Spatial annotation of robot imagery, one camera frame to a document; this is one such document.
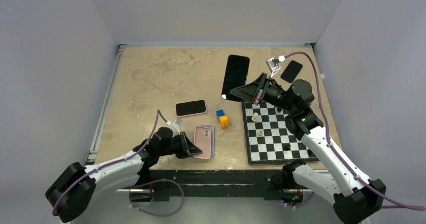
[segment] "chess piece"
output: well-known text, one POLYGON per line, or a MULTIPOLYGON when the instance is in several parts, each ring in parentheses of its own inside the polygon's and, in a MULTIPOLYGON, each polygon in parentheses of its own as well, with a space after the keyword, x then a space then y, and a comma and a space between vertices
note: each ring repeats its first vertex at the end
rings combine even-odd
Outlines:
POLYGON ((252 121, 255 122, 257 120, 257 112, 254 112, 252 116, 252 121))

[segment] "white square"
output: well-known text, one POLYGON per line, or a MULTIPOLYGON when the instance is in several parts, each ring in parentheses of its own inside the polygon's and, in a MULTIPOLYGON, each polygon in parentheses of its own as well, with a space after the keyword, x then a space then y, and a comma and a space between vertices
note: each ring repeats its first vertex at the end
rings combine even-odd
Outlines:
POLYGON ((279 129, 271 129, 272 136, 280 136, 279 129))
POLYGON ((259 152, 266 152, 266 144, 259 144, 257 147, 259 148, 259 152))
POLYGON ((249 143, 251 145, 256 145, 257 144, 257 137, 249 137, 249 143))
POLYGON ((290 143, 290 149, 291 150, 299 150, 299 144, 298 143, 290 143))
POLYGON ((290 142, 290 140, 288 139, 288 135, 282 135, 281 136, 281 143, 287 144, 289 142, 290 142))
POLYGON ((251 153, 252 161, 260 160, 260 155, 257 152, 251 153))
POLYGON ((279 128, 285 128, 285 121, 278 121, 279 128))
POLYGON ((276 160, 277 156, 275 155, 275 152, 268 152, 268 160, 276 160))
POLYGON ((265 143, 266 144, 273 144, 274 140, 272 139, 272 136, 265 136, 265 143))
POLYGON ((256 126, 253 122, 249 122, 249 123, 247 123, 247 129, 248 130, 255 130, 256 126))
POLYGON ((307 153, 307 150, 300 150, 299 153, 301 158, 309 158, 309 154, 307 153))
POLYGON ((247 117, 253 116, 253 110, 252 109, 246 109, 246 116, 247 117))
POLYGON ((270 121, 270 122, 275 122, 275 121, 277 121, 277 115, 270 115, 270 116, 269 116, 269 121, 270 121))
POLYGON ((293 159, 293 154, 290 150, 284 151, 284 159, 293 159))
POLYGON ((282 151, 282 144, 274 144, 275 151, 282 151))
POLYGON ((260 114, 261 114, 261 115, 268 115, 268 109, 266 109, 266 108, 261 108, 261 109, 260 109, 260 114))
POLYGON ((262 126, 263 126, 264 130, 270 129, 271 128, 271 123, 270 122, 262 122, 262 126))

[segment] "table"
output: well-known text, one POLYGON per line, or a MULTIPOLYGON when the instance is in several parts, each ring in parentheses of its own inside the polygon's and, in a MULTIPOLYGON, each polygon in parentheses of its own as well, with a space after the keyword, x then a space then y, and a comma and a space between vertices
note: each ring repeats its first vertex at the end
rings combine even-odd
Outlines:
MULTIPOLYGON (((181 131, 191 141, 197 125, 214 125, 215 155, 209 160, 197 158, 177 159, 174 155, 160 157, 151 169, 172 170, 233 170, 233 169, 281 169, 278 165, 254 165, 247 161, 244 124, 241 104, 222 100, 221 89, 227 58, 230 54, 247 56, 250 67, 247 83, 262 72, 270 74, 266 59, 295 51, 308 53, 316 64, 312 47, 126 47, 116 76, 110 107, 106 116, 96 163, 118 157, 140 144, 153 128, 156 110, 173 121, 175 105, 180 102, 205 99, 207 114, 184 117, 181 131), (229 118, 229 126, 222 129, 216 111, 223 109, 229 118)), ((312 84, 315 101, 311 107, 322 119, 318 106, 315 77, 309 60, 301 55, 290 57, 303 64, 297 79, 312 84)), ((289 83, 275 79, 284 90, 289 83)), ((320 80, 324 111, 330 123, 330 134, 340 146, 336 126, 330 111, 324 85, 320 80)), ((159 118, 160 126, 166 126, 159 118)), ((310 162, 314 169, 324 169, 321 162, 310 162)))

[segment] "gray wall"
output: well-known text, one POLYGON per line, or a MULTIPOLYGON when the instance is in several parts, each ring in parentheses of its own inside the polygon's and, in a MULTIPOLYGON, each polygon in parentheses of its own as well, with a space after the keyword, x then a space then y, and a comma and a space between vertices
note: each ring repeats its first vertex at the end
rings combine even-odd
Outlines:
MULTIPOLYGON (((387 194, 426 204, 426 0, 342 0, 316 58, 347 155, 387 194)), ((425 223, 382 210, 375 223, 425 223)))
POLYGON ((58 223, 44 192, 84 163, 116 44, 91 0, 0 0, 1 223, 58 223))
POLYGON ((93 0, 114 40, 144 45, 316 42, 340 0, 93 0))

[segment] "pink smartphone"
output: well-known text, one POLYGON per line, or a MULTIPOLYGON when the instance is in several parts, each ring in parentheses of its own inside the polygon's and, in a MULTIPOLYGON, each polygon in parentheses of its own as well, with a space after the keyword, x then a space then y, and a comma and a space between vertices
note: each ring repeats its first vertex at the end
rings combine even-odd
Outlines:
POLYGON ((200 159, 210 159, 212 157, 212 134, 212 130, 209 127, 195 127, 194 145, 199 147, 202 153, 194 155, 194 157, 200 159))
POLYGON ((176 104, 176 116, 178 118, 191 115, 205 114, 206 112, 207 105, 204 100, 176 104))

